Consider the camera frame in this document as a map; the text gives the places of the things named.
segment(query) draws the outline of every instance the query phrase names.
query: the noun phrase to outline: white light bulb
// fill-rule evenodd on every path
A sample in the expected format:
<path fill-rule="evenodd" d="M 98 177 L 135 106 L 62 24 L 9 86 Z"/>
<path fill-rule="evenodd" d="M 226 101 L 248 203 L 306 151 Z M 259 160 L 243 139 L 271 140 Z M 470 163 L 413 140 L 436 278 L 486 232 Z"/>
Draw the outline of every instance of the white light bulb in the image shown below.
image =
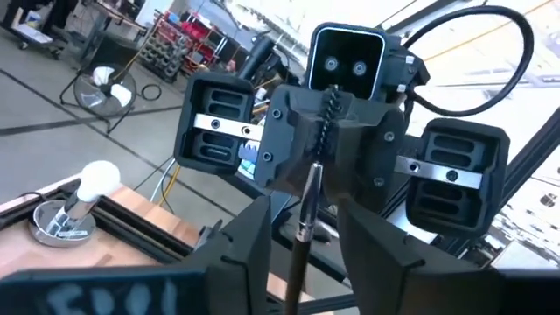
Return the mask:
<path fill-rule="evenodd" d="M 80 187 L 76 191 L 79 200 L 94 202 L 102 195 L 109 195 L 121 184 L 118 167 L 109 161 L 92 162 L 81 171 Z"/>

